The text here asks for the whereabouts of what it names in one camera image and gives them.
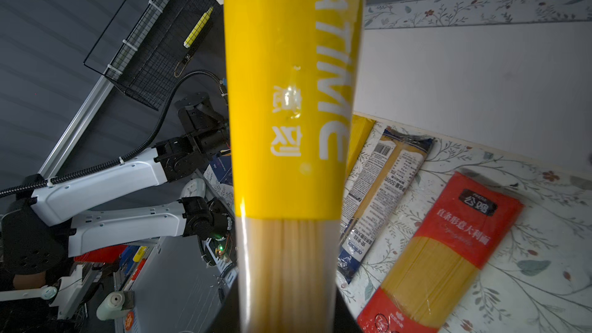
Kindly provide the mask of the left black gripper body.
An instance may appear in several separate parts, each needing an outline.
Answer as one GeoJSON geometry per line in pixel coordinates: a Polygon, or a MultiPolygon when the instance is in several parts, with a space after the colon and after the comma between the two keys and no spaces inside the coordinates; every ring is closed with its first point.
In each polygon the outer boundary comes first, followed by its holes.
{"type": "Polygon", "coordinates": [[[155,161],[160,163],[169,182],[203,172],[222,150],[230,146],[228,120],[211,105],[205,92],[198,92],[174,103],[185,134],[161,141],[155,161]]]}

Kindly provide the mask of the yellow pastatime spaghetti pack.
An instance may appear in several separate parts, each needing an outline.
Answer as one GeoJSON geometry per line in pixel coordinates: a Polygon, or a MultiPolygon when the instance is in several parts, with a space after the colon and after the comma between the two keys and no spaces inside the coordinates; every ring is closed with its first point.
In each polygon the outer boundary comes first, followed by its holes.
{"type": "Polygon", "coordinates": [[[224,0],[243,332],[331,332],[365,0],[224,0]]]}

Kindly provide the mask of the blue white spaghetti pack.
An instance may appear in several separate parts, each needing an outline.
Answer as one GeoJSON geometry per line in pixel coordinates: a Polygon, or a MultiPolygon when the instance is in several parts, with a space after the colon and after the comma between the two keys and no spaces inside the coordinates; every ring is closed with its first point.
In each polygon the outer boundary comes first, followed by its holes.
{"type": "Polygon", "coordinates": [[[342,232],[339,273],[351,283],[365,256],[426,160],[434,139],[384,129],[343,201],[351,215],[342,232]]]}

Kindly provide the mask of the red spaghetti pack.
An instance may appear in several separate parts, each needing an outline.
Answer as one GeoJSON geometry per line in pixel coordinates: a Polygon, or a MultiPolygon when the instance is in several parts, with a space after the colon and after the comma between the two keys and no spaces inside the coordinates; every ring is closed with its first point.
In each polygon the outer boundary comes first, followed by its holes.
{"type": "Polygon", "coordinates": [[[524,205],[456,172],[357,322],[363,332],[437,332],[524,205]]]}

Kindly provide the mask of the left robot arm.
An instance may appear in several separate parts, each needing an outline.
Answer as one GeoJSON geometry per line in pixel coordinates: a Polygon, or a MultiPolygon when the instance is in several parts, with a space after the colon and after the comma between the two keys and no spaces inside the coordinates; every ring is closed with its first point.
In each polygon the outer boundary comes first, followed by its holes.
{"type": "Polygon", "coordinates": [[[229,147],[228,121],[206,93],[175,101],[184,134],[157,141],[96,166],[44,178],[36,174],[1,192],[14,196],[1,220],[3,264],[12,274],[49,271],[65,259],[154,237],[227,237],[234,220],[224,203],[202,194],[163,206],[100,214],[97,207],[147,188],[190,177],[229,147]]]}

